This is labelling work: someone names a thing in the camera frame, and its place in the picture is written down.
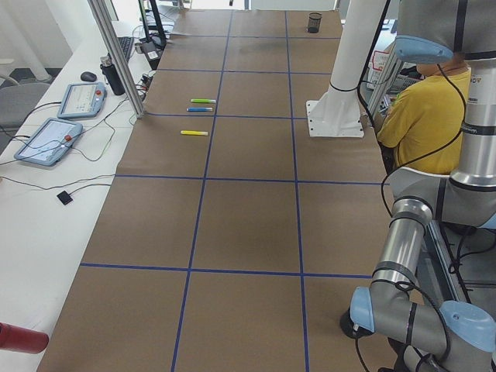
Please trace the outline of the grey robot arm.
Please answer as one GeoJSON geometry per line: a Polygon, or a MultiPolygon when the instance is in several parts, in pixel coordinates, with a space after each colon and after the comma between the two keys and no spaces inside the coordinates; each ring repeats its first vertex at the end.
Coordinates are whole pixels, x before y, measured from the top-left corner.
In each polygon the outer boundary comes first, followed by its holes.
{"type": "Polygon", "coordinates": [[[400,344],[410,371],[489,371],[495,322],[464,301],[411,299],[427,257],[433,221],[495,227],[495,3],[403,1],[395,53],[434,64],[463,53],[472,77],[461,123],[460,162],[448,176],[400,168],[391,175],[394,204],[381,258],[368,287],[357,288],[350,319],[358,329],[400,344]]]}

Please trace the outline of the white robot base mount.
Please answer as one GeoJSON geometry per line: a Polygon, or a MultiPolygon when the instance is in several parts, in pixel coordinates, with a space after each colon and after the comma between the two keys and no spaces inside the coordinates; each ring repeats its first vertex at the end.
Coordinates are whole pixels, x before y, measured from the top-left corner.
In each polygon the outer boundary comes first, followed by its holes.
{"type": "Polygon", "coordinates": [[[358,91],[388,8],[385,0],[350,2],[328,90],[306,102],[311,137],[363,137],[358,91]]]}

